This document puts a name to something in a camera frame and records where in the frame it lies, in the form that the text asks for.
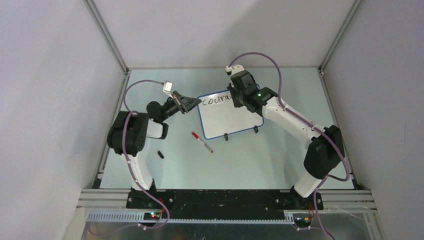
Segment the blue framed whiteboard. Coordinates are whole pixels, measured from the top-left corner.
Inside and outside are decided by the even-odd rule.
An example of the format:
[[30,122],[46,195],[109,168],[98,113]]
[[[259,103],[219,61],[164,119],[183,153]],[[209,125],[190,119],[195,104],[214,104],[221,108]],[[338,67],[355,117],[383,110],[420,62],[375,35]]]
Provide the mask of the blue framed whiteboard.
[[197,97],[197,106],[203,136],[207,140],[259,128],[264,118],[248,111],[244,106],[234,107],[229,90],[222,90]]

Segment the black marker cap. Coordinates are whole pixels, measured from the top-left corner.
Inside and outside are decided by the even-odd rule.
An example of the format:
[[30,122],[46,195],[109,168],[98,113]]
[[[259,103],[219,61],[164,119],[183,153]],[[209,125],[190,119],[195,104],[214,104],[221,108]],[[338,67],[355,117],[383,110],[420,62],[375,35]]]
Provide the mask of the black marker cap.
[[159,157],[161,158],[161,159],[164,159],[165,157],[164,157],[164,155],[160,152],[160,151],[158,151],[157,152],[157,154],[159,155]]

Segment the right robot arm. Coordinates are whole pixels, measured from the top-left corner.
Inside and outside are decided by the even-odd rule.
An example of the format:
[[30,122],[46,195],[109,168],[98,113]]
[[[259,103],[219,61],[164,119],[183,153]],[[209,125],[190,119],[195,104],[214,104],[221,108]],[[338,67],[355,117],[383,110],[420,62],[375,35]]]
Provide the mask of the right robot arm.
[[303,161],[305,173],[294,184],[291,204],[304,209],[311,202],[311,194],[330,172],[339,164],[345,163],[344,144],[340,129],[331,125],[324,127],[306,119],[292,109],[278,94],[268,87],[260,88],[253,75],[241,65],[226,67],[230,77],[227,89],[235,108],[245,107],[294,136],[305,148]]

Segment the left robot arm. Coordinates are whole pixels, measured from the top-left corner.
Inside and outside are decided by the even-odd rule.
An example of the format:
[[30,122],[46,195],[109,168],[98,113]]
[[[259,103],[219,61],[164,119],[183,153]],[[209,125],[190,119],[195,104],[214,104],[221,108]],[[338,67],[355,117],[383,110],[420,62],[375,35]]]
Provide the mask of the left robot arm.
[[131,187],[137,191],[144,189],[138,201],[145,208],[153,208],[158,202],[158,194],[150,190],[154,179],[142,154],[147,139],[164,140],[169,130],[165,120],[177,113],[187,114],[201,102],[174,91],[163,104],[151,101],[146,112],[141,113],[120,111],[114,120],[107,135],[107,145],[126,162]]

